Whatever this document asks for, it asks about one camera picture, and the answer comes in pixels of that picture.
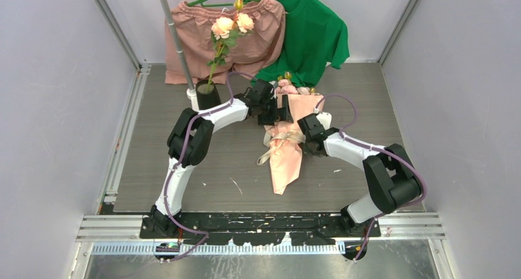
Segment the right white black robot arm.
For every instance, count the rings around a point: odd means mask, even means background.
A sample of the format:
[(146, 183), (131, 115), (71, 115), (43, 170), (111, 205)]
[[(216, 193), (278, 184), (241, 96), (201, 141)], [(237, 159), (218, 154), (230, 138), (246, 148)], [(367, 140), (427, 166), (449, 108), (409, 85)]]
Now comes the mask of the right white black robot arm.
[(365, 222), (390, 214), (402, 206), (419, 201), (424, 182), (399, 144), (378, 146), (346, 135), (338, 128), (326, 128), (320, 114), (310, 114), (297, 121), (304, 134), (301, 148), (318, 157), (343, 160), (364, 172), (368, 193), (341, 209), (341, 228), (354, 237)]

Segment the pink paper bouquet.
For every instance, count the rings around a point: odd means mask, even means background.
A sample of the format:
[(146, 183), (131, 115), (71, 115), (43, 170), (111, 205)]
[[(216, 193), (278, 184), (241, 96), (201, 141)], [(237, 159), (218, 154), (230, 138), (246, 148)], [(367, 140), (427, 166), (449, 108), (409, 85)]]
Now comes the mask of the pink paper bouquet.
[[(265, 125), (265, 132), (271, 135), (289, 131), (301, 132), (297, 121), (313, 113), (315, 109), (319, 111), (323, 109), (323, 104), (319, 102), (323, 96), (315, 92), (313, 88), (295, 86), (290, 81), (289, 73), (277, 78), (275, 90), (279, 108), (281, 107), (281, 96), (284, 94), (288, 95), (294, 123), (279, 121), (274, 126)], [(274, 194), (283, 194), (286, 187), (299, 177), (302, 155), (303, 152), (298, 145), (295, 149), (283, 147), (268, 159)]]

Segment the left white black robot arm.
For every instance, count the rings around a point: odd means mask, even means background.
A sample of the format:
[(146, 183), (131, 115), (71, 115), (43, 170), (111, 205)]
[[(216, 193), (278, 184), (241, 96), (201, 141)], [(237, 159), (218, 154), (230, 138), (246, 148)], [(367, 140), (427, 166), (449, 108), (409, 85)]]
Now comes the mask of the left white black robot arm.
[(202, 111), (183, 110), (167, 139), (168, 172), (149, 213), (151, 229), (165, 238), (177, 234), (180, 224), (175, 216), (181, 211), (192, 172), (208, 153), (213, 133), (252, 116), (257, 117), (259, 125), (291, 123), (288, 95), (277, 95), (272, 83), (258, 80), (254, 87), (225, 103)]

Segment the cream printed ribbon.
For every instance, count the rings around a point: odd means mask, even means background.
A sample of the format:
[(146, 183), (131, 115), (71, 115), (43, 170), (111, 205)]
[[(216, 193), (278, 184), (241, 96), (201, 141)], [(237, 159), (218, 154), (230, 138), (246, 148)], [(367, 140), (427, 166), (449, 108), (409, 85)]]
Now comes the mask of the cream printed ribbon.
[(258, 166), (268, 161), (273, 154), (276, 154), (281, 148), (288, 147), (295, 149), (300, 143), (305, 141), (305, 136), (301, 132), (289, 131), (281, 132), (276, 135), (265, 133), (263, 145), (268, 149), (258, 159), (256, 164)]

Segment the black conical vase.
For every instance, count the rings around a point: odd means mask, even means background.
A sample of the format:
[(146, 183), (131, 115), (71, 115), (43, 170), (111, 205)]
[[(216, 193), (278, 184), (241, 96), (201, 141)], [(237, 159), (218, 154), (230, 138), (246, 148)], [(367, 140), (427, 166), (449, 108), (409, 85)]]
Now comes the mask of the black conical vase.
[(196, 97), (199, 110), (214, 108), (222, 103), (214, 82), (199, 81), (196, 86)]

